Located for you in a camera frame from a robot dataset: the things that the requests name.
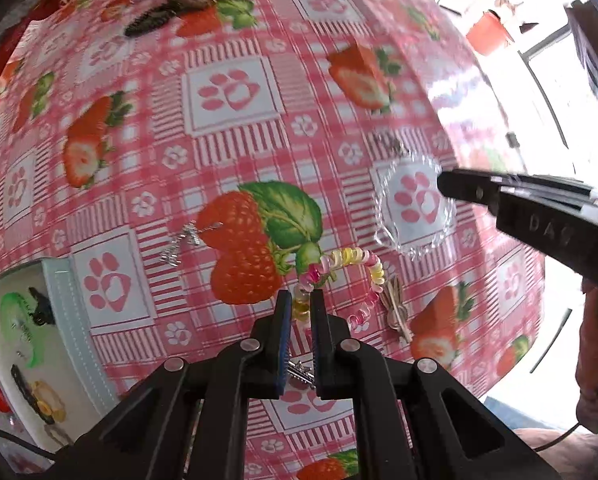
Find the black claw hair clip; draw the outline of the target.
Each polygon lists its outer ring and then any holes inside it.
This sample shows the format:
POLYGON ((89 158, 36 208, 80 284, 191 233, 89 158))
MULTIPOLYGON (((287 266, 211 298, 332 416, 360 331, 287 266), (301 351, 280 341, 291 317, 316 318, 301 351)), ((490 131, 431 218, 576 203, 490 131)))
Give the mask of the black claw hair clip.
POLYGON ((36 301, 36 307, 31 314, 34 324, 37 326, 55 325, 56 321, 52 313, 52 304, 49 298, 39 292, 35 287, 30 287, 29 293, 36 301))

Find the white jewelry tray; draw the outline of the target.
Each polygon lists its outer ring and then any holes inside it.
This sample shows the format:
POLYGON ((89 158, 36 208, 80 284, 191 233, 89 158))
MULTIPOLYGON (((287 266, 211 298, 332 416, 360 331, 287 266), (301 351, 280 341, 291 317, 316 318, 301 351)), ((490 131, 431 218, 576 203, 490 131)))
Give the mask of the white jewelry tray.
POLYGON ((38 259, 0 274, 0 390, 14 426, 52 452, 119 403, 69 259, 38 259))

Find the green translucent bangle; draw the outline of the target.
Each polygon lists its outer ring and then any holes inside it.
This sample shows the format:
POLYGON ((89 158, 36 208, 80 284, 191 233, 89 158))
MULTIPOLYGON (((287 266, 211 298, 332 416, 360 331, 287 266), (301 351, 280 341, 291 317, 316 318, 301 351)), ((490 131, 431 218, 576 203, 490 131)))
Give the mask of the green translucent bangle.
POLYGON ((41 363, 29 304, 18 292, 8 292, 0 300, 0 331, 25 367, 32 368, 41 363))

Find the red bucket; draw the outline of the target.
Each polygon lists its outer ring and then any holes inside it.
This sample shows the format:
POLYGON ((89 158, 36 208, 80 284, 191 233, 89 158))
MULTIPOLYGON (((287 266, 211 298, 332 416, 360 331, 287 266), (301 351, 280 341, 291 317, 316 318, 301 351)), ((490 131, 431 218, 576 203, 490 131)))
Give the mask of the red bucket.
POLYGON ((487 10, 468 30, 466 39, 480 55, 488 56, 501 47, 510 46, 514 38, 508 32, 500 16, 487 10))

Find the black beaded hair clip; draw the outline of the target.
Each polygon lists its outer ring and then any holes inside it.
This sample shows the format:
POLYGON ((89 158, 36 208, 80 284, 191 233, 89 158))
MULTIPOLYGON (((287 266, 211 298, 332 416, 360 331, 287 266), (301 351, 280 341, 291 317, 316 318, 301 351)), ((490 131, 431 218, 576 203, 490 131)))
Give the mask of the black beaded hair clip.
POLYGON ((34 408, 34 406, 36 405, 35 396, 32 393, 30 386, 24 379, 24 377, 21 373, 21 370, 17 364, 11 365, 10 374, 11 374, 12 380, 14 381, 14 384, 16 385, 17 389, 23 396, 23 399, 26 400, 26 403, 29 404, 29 406, 31 408, 34 408))

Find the silver rhinestone hair clip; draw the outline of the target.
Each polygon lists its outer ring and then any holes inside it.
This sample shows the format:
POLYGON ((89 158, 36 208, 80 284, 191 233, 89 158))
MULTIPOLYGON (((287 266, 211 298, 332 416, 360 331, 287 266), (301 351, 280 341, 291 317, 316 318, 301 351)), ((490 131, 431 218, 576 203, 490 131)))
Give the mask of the silver rhinestone hair clip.
POLYGON ((313 371, 301 362, 289 360, 287 363, 288 374, 291 378, 308 388, 315 389, 315 376, 313 371))

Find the pink strawberry checkered tablecloth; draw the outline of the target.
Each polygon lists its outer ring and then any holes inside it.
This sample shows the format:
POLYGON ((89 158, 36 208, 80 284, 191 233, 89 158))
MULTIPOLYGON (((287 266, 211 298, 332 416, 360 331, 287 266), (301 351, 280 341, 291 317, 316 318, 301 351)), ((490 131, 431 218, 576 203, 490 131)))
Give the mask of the pink strawberry checkered tablecloth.
POLYGON ((519 172, 507 120, 432 0, 61 0, 0 49, 0 274, 67 258, 120 401, 47 479, 530 479, 480 402, 532 346, 543 258, 457 168, 519 172), (160 260, 192 222, 176 268, 160 260), (410 344, 379 296, 397 275, 410 344), (241 388, 239 344, 310 296, 361 343, 358 400, 288 374, 241 388))

